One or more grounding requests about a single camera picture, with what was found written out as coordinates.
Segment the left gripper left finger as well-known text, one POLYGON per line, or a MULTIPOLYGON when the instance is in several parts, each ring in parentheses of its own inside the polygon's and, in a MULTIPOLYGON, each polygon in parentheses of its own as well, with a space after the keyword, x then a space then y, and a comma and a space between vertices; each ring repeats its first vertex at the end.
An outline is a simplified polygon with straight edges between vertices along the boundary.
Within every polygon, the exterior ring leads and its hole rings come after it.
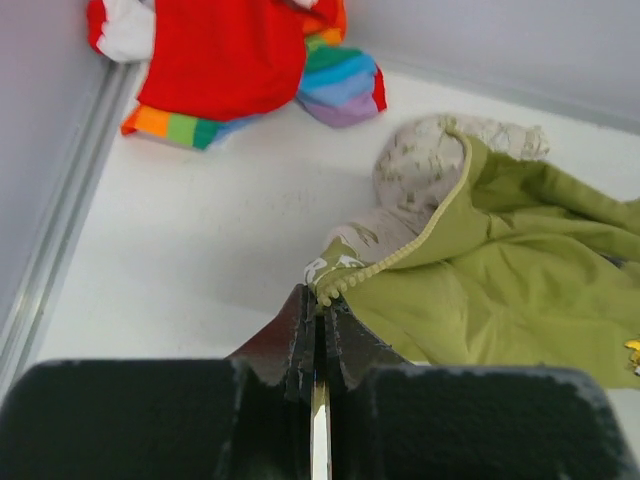
POLYGON ((222 359, 42 362, 1 407, 5 479, 307 479, 315 299, 222 359))

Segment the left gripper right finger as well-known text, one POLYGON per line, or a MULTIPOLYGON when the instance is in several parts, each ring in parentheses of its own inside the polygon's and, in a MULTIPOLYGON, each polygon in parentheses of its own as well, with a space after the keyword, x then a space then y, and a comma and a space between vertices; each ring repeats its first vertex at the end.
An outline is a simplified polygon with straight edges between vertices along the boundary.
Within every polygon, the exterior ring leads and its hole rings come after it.
POLYGON ((565 368, 415 365, 324 316, 336 479, 635 479, 604 391, 565 368))

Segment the cream green printed jacket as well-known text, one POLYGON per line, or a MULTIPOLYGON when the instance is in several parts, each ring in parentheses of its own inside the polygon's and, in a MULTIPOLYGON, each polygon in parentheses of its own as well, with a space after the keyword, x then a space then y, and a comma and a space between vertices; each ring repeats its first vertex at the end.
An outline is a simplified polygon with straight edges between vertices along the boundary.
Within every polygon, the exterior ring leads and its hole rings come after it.
POLYGON ((450 114, 403 124, 373 210, 305 270, 398 354, 430 365, 575 368, 639 385, 639 204, 547 161, 538 127, 450 114))

